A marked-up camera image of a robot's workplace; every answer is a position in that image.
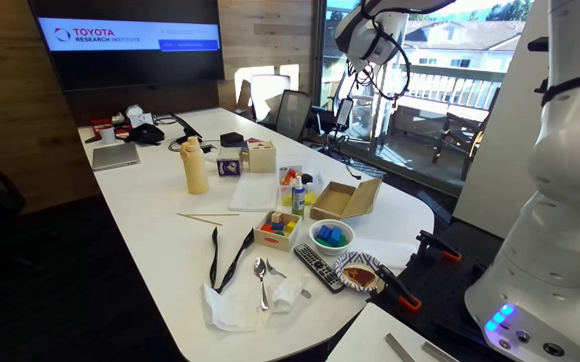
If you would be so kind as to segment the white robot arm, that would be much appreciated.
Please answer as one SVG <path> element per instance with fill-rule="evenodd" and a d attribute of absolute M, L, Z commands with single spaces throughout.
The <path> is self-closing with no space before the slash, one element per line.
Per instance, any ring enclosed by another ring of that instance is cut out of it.
<path fill-rule="evenodd" d="M 486 344 L 520 362 L 580 362 L 580 0 L 547 0 L 547 79 L 534 194 L 464 293 Z"/>

